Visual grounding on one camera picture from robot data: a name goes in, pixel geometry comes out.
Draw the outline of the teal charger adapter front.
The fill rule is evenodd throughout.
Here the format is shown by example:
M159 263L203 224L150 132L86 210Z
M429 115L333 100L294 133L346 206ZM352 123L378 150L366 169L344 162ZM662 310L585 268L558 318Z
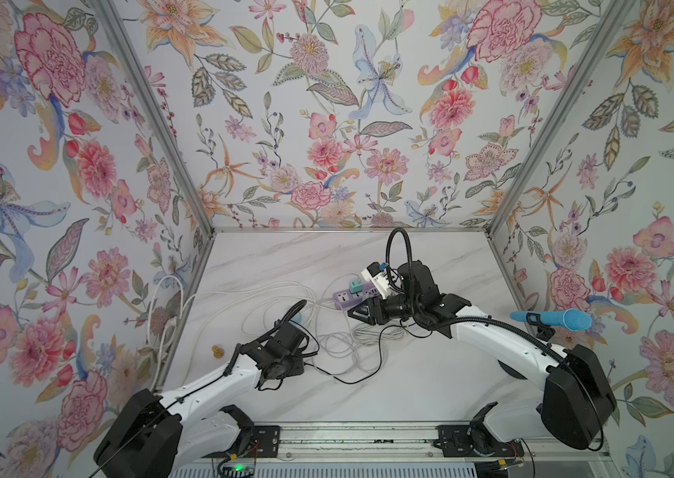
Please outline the teal charger adapter front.
M364 290L364 282L362 280L354 280L349 285L350 293L356 296L361 296Z

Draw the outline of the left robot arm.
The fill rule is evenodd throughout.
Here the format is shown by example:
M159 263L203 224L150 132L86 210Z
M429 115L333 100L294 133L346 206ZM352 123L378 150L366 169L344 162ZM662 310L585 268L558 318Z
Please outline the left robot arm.
M231 359L168 392L141 390L126 403L94 453L107 477L167 477L209 456L229 462L255 453L255 423L235 400L304 372L309 338L282 321L258 339L236 346Z

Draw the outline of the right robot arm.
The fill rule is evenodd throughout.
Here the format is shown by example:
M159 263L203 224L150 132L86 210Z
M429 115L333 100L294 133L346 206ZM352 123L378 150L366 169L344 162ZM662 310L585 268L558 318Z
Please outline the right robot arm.
M616 398L599 358L586 346L564 349L498 321L456 294L440 292L420 261L393 271L374 262L361 273L375 294L351 308L352 319L371 326L412 321L423 330L472 346L496 359L512 378L533 384L538 398L490 402L468 422L474 451L500 443L551 436L577 450L592 450L616 411Z

